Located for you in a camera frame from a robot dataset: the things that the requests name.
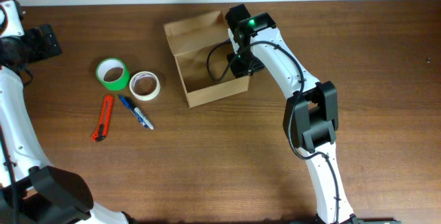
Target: marker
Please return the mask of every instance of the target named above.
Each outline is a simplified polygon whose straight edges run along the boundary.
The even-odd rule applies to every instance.
[[[123,102],[124,106],[130,110],[130,112],[138,119],[139,123],[144,126],[144,128],[154,129],[152,123],[145,117],[141,110],[135,106],[135,103],[128,97],[118,95],[120,100]]]

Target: white tape roll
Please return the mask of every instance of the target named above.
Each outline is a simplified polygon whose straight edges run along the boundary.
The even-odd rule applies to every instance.
[[[156,87],[154,88],[153,92],[150,94],[146,94],[146,95],[140,95],[140,94],[135,93],[134,88],[135,88],[136,82],[139,79],[143,79],[146,77],[153,78],[156,81]],[[153,98],[155,98],[159,94],[159,90],[161,89],[161,85],[159,84],[159,79],[155,74],[153,74],[151,72],[138,72],[132,77],[132,79],[130,79],[129,88],[130,88],[130,92],[136,97],[136,99],[141,100],[141,101],[149,101],[149,100],[152,100]]]

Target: green tape roll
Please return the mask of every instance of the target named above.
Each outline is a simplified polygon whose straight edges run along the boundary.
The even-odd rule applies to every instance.
[[[104,81],[105,74],[114,68],[123,68],[121,76],[115,81]],[[108,58],[103,60],[96,68],[96,77],[108,90],[122,90],[129,83],[130,73],[121,60]]]

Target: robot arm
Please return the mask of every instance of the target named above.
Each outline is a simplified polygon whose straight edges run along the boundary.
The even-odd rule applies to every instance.
[[[230,26],[228,33],[235,53],[249,44],[259,41],[270,41],[279,45],[297,60],[283,41],[280,30],[268,14],[264,13],[251,17],[244,5],[239,5],[230,9],[226,19]],[[241,53],[241,60],[235,63],[242,63],[244,64],[243,68],[250,68],[255,64],[255,60],[258,59],[275,78],[289,102],[293,98],[293,94],[299,91],[301,86],[299,71],[294,62],[279,49],[275,49],[274,46],[267,44],[253,45],[250,48],[250,52],[247,54],[246,51],[243,51]],[[351,218],[353,210],[343,190],[336,161],[336,144],[334,142],[335,130],[338,127],[336,91],[330,82],[321,84],[300,63],[298,64],[305,78],[304,94],[295,106],[290,106],[296,109],[294,112],[294,125],[290,127],[290,132],[297,134],[294,137],[296,140],[295,146],[303,156],[310,156],[315,152],[323,152],[329,156],[329,161],[336,174],[340,197],[338,220],[343,222]],[[240,68],[240,66],[232,66],[233,74],[243,74],[243,72],[234,71],[234,68]],[[316,109],[308,110],[307,106],[310,101],[318,102]],[[334,107],[335,113],[329,114],[328,112],[333,112],[330,110]],[[285,132],[287,132],[288,128],[286,123],[291,118],[291,108],[287,104],[287,110],[290,111],[285,113]],[[322,156],[315,156],[312,159],[306,160],[306,164],[316,192],[318,216],[325,223],[334,223],[336,221],[336,189],[331,170]]]
[[[2,145],[6,146],[14,174],[14,182],[11,182],[11,172],[6,166],[0,167],[0,223],[12,223],[12,213],[18,207],[12,205],[11,183],[19,192],[20,223],[134,223],[127,214],[94,203],[84,180],[77,174],[52,167],[41,149],[25,108],[18,69],[23,58],[24,63],[32,63],[61,53],[54,34],[45,33],[43,27],[42,31],[42,37],[35,36],[38,34],[35,29],[24,32],[18,3],[0,0],[0,62],[3,65],[0,65],[0,127]],[[27,42],[34,43],[25,48]],[[0,153],[0,163],[6,164],[3,153]],[[32,188],[37,193],[23,200],[26,191]]]

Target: orange box cutter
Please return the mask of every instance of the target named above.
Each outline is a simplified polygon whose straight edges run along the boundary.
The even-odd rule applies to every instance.
[[[113,96],[106,95],[104,97],[103,108],[101,109],[101,115],[99,117],[99,124],[94,134],[92,135],[93,141],[102,141],[109,132],[110,116],[112,115],[113,108]]]

